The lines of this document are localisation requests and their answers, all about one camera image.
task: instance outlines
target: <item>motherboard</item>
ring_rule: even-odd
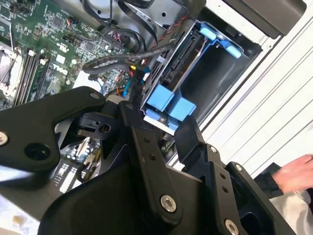
[[[72,89],[85,62],[125,53],[121,40],[113,34],[91,41],[81,40],[77,35],[95,39],[101,33],[52,0],[0,0],[0,41],[9,44],[14,40],[22,51],[25,74],[31,76],[25,81],[29,90],[22,103]],[[29,57],[37,57],[37,61],[27,63]],[[96,81],[105,95],[125,87],[129,77],[121,70],[112,70],[100,74]]]

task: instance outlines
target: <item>blue plastic latch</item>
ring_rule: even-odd
[[[158,121],[161,117],[160,114],[153,111],[152,109],[146,109],[146,115],[156,121]]]
[[[216,32],[204,23],[201,25],[200,33],[212,41],[216,39]]]
[[[173,97],[173,92],[158,84],[152,92],[151,96],[149,97],[147,103],[163,112],[167,105],[170,103],[170,101],[173,99]]]
[[[225,50],[227,50],[228,53],[234,56],[236,59],[239,59],[241,57],[241,51],[236,48],[230,41],[220,40],[220,43],[225,48]]]
[[[176,129],[179,126],[179,122],[176,119],[169,116],[167,118],[167,125],[171,130],[176,131]]]
[[[188,115],[196,109],[196,105],[182,97],[180,90],[175,93],[175,97],[169,105],[168,115],[183,121]]]

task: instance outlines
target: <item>silver screw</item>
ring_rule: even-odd
[[[5,145],[8,142],[8,136],[0,131],[0,146]]]
[[[235,164],[235,167],[237,168],[237,170],[243,171],[243,169],[241,168],[241,166],[239,166],[238,164]]]
[[[211,149],[211,151],[212,151],[213,153],[217,153],[216,148],[214,148],[213,146],[211,146],[210,149]]]
[[[229,219],[225,220],[225,226],[232,235],[239,235],[239,230],[233,221]]]
[[[169,213],[174,213],[176,211],[176,202],[169,195],[163,195],[161,197],[161,205]]]
[[[91,93],[90,96],[95,99],[100,99],[100,96],[98,96],[96,93]]]

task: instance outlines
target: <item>human hand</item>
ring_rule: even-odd
[[[304,155],[272,175],[283,193],[313,188],[313,156]]]

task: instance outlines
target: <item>corrugated metal panel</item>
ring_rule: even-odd
[[[313,152],[313,6],[204,130],[255,177]]]

